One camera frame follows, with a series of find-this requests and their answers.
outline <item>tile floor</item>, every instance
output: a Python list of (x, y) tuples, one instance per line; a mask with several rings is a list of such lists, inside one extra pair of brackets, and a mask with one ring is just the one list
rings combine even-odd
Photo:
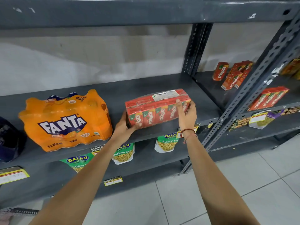
[[(299, 145), (300, 136), (273, 151), (217, 162), (262, 225), (300, 224)], [(84, 225), (90, 224), (209, 225), (210, 221), (191, 171), (94, 200), (84, 220)]]

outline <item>wall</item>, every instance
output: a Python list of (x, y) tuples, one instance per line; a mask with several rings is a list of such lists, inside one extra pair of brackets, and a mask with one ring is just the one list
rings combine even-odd
[[(214, 24), (199, 70), (214, 70), (218, 61), (257, 60), (280, 26)], [(190, 30), (191, 25), (169, 25), (1, 31), (0, 96), (180, 73)]]

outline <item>dark blue bottle pack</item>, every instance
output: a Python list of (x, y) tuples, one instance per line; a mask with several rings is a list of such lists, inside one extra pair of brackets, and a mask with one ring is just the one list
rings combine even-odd
[(24, 148), (26, 136), (0, 117), (0, 162), (17, 158)]

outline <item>forearm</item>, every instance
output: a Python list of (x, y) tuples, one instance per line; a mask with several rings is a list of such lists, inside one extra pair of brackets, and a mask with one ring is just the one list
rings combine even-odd
[(241, 196), (225, 178), (196, 136), (187, 139), (187, 148), (212, 225), (258, 224)]
[(82, 224), (114, 152), (120, 145), (109, 141), (32, 220), (30, 225)]

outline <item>person's right hand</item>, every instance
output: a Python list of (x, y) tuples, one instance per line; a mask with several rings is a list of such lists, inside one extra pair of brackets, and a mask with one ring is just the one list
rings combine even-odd
[(194, 125), (197, 119), (197, 112), (196, 112), (196, 105), (193, 102), (193, 100), (191, 100), (190, 107), (188, 108), (186, 113), (184, 113), (181, 101), (179, 99), (176, 99), (176, 106), (178, 109), (178, 116), (179, 116), (178, 121), (181, 130), (194, 129)]

